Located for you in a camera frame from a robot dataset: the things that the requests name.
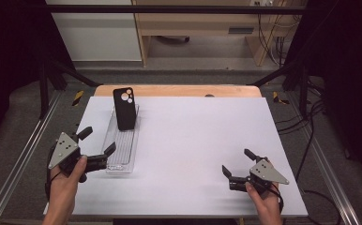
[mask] transparent tray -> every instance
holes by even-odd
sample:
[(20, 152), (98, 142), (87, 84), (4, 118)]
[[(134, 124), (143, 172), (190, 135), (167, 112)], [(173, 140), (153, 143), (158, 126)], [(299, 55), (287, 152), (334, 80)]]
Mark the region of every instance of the transparent tray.
[(102, 153), (113, 142), (116, 143), (116, 151), (108, 157), (106, 173), (132, 173), (134, 169), (138, 134), (140, 131), (138, 110), (139, 105), (136, 104), (135, 111), (137, 113), (137, 119), (135, 121), (134, 129), (120, 131), (117, 127), (116, 111), (113, 108), (104, 145), (102, 147)]

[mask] black phone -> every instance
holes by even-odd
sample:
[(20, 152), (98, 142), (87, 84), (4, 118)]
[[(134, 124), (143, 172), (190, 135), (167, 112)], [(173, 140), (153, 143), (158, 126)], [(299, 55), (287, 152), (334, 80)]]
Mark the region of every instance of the black phone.
[(137, 119), (134, 92), (131, 87), (113, 90), (114, 109), (116, 110), (117, 127), (119, 130), (134, 129)]

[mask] hand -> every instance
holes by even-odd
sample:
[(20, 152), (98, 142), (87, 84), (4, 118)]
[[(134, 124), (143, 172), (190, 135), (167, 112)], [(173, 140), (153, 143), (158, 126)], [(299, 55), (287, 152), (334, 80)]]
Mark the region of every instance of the hand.
[(266, 197), (262, 199), (254, 186), (249, 182), (246, 183), (246, 191), (254, 201), (258, 218), (260, 219), (262, 225), (280, 225), (282, 223), (280, 218), (278, 196), (267, 191), (268, 193)]
[(43, 220), (46, 224), (67, 224), (75, 207), (75, 196), (80, 177), (84, 174), (87, 156), (82, 156), (76, 163), (72, 174), (66, 177), (58, 166), (52, 168), (49, 209)]

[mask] white table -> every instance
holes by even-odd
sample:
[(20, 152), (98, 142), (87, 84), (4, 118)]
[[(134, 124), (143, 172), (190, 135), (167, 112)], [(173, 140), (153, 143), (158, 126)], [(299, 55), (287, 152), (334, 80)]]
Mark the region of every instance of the white table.
[[(136, 97), (140, 105), (134, 172), (87, 174), (74, 216), (100, 218), (243, 218), (256, 215), (245, 192), (229, 190), (221, 165), (247, 176), (244, 148), (269, 157), (290, 185), (280, 185), (284, 217), (305, 217), (302, 201), (263, 97)], [(101, 153), (112, 97), (91, 97), (80, 129), (93, 133), (82, 153)]]

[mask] phone case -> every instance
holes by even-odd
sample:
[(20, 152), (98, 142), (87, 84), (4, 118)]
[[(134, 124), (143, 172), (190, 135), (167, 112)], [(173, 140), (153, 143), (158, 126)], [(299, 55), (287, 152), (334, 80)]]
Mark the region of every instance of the phone case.
[(119, 130), (134, 129), (137, 113), (135, 111), (134, 92), (132, 88), (114, 89), (113, 100)]

